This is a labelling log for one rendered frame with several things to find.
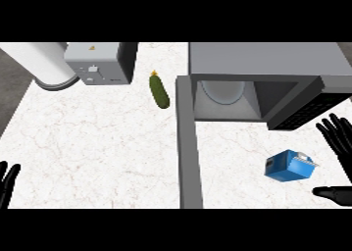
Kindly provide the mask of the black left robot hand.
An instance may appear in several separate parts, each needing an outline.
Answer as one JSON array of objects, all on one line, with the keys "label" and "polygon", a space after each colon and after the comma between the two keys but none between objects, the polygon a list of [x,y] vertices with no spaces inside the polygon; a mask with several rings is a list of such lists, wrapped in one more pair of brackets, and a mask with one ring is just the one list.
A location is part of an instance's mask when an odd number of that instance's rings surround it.
[{"label": "black left robot hand", "polygon": [[19,164],[14,164],[11,167],[7,167],[7,162],[0,162],[0,209],[6,209],[9,207],[19,171]]}]

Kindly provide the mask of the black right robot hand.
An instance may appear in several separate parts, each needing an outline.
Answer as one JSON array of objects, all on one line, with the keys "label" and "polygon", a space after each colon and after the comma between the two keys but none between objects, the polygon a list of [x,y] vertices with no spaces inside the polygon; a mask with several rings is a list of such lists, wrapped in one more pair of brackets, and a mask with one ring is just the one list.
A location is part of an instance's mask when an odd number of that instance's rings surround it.
[{"label": "black right robot hand", "polygon": [[328,199],[338,206],[352,206],[352,125],[344,118],[329,114],[328,119],[322,119],[316,124],[316,129],[337,157],[350,186],[315,187],[312,194]]}]

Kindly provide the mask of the blue milk carton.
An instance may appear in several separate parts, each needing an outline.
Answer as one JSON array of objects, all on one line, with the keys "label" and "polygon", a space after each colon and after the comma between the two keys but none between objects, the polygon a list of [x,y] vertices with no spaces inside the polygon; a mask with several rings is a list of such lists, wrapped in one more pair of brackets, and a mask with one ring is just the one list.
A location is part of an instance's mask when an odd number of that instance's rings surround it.
[{"label": "blue milk carton", "polygon": [[310,177],[316,163],[301,152],[289,149],[273,155],[264,162],[264,175],[279,182]]}]

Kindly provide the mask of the grey microwave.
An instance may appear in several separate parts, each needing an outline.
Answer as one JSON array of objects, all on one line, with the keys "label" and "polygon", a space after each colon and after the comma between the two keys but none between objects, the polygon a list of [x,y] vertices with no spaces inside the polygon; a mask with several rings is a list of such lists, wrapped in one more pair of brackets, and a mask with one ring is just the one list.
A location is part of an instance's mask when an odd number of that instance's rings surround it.
[{"label": "grey microwave", "polygon": [[289,131],[352,96],[352,68],[332,42],[190,42],[187,75],[199,122]]}]

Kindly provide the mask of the grey microwave door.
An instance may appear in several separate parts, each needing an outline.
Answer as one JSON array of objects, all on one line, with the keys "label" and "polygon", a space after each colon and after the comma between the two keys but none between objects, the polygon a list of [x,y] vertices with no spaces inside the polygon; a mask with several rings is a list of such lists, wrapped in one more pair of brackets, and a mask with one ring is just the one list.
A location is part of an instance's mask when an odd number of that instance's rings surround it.
[{"label": "grey microwave door", "polygon": [[176,149],[179,207],[181,209],[201,209],[202,194],[192,110],[190,80],[186,75],[180,75],[176,78]]}]

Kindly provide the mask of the white cylindrical appliance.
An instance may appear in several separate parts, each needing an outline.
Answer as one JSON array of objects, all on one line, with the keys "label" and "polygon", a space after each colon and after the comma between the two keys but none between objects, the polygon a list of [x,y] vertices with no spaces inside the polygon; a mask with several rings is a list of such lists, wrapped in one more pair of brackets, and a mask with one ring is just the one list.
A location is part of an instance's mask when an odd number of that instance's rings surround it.
[{"label": "white cylindrical appliance", "polygon": [[0,49],[45,91],[59,91],[79,80],[63,60],[65,42],[0,42]]}]

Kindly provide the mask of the green cucumber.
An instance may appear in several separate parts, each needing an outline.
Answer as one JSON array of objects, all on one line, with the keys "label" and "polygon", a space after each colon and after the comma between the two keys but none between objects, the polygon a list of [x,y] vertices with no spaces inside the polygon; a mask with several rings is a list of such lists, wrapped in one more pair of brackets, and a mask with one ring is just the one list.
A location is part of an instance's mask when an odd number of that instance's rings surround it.
[{"label": "green cucumber", "polygon": [[162,82],[161,82],[156,72],[150,72],[149,89],[150,89],[156,106],[161,109],[167,109],[170,107],[170,97],[164,89]]}]

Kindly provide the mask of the grey toaster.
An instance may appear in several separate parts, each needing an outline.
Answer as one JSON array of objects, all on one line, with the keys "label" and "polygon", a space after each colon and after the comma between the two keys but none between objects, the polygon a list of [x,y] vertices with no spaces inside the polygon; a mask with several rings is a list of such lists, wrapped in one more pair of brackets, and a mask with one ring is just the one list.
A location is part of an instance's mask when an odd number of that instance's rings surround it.
[{"label": "grey toaster", "polygon": [[63,60],[87,85],[131,82],[136,42],[69,42]]}]

